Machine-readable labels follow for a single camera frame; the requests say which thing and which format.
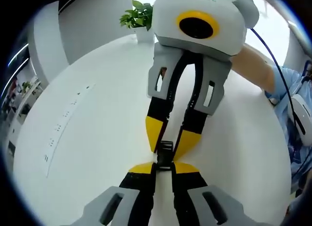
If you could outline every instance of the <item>potted plant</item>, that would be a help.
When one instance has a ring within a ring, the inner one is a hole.
[[[121,16],[121,26],[134,29],[138,42],[154,42],[154,32],[152,31],[153,7],[149,3],[142,4],[132,0],[133,10],[126,10],[128,14]]]
[[[29,81],[26,81],[26,82],[23,82],[22,87],[23,87],[22,92],[23,94],[25,94],[30,90],[31,84]]]

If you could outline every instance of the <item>black cable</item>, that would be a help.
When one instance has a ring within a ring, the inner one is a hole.
[[[283,75],[283,73],[282,73],[282,71],[281,71],[281,69],[280,69],[280,67],[279,67],[279,65],[278,65],[278,63],[277,63],[277,61],[276,61],[276,59],[275,59],[273,53],[271,52],[271,50],[270,50],[269,47],[267,46],[266,42],[262,39],[262,37],[261,37],[254,29],[251,29],[251,31],[258,37],[258,39],[260,39],[260,41],[263,43],[263,45],[267,48],[267,50],[269,51],[270,55],[271,55],[272,58],[273,58],[273,61],[274,61],[275,65],[277,66],[277,69],[278,69],[278,71],[279,71],[279,74],[281,75],[281,78],[282,78],[282,80],[283,80],[284,86],[285,86],[285,88],[286,88],[287,96],[288,96],[288,98],[289,98],[289,102],[290,102],[290,105],[291,105],[292,114],[293,114],[292,116],[293,116],[294,127],[295,127],[295,129],[297,129],[297,126],[296,126],[296,119],[295,119],[296,116],[295,116],[295,112],[294,112],[294,109],[293,109],[292,96],[291,96],[291,93],[289,92],[289,88],[288,88],[288,86],[287,86],[287,83],[286,83],[286,80],[285,80],[285,78],[284,78],[284,75]],[[291,157],[291,163],[293,162],[293,158],[294,158],[295,152],[296,152],[296,147],[293,148],[293,153],[292,153],[292,157]]]

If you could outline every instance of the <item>blue shirt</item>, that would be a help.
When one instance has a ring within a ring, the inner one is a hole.
[[[290,94],[295,94],[295,90],[298,89],[298,86],[301,84],[302,76],[297,71],[281,68],[284,75],[287,86],[290,90]],[[275,113],[283,129],[286,142],[288,143],[288,151],[293,162],[291,163],[292,176],[299,170],[302,163],[307,158],[311,147],[304,147],[300,143],[299,133],[295,129],[293,123],[288,117],[287,106],[288,106],[288,96],[283,83],[283,80],[280,76],[280,73],[277,67],[273,67],[274,71],[274,81],[275,81],[275,90],[273,94],[266,92],[268,98],[274,98],[278,101],[278,104],[275,106]],[[312,81],[305,81],[302,84],[302,87],[297,92],[301,97],[306,101],[309,108],[312,110]],[[312,168],[312,154],[309,155],[307,161],[301,170],[292,178],[292,192],[295,191],[298,187],[298,181],[300,177],[309,171]]]

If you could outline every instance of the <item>yellow ring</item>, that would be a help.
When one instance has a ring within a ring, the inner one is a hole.
[[[213,38],[213,37],[215,37],[215,36],[217,36],[219,34],[220,27],[219,27],[218,22],[211,15],[209,15],[207,13],[200,12],[200,11],[196,11],[196,10],[190,10],[190,11],[187,11],[185,13],[181,13],[176,18],[176,24],[179,27],[179,30],[181,32],[183,32],[183,31],[180,29],[180,22],[183,19],[186,19],[186,18],[198,18],[198,19],[201,19],[201,20],[207,22],[212,27],[213,35],[211,35],[210,37],[208,37],[206,39]]]

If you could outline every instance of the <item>person's arm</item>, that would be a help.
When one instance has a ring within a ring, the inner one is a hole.
[[[274,93],[274,72],[270,65],[255,51],[244,46],[241,52],[231,58],[232,70],[268,93]]]

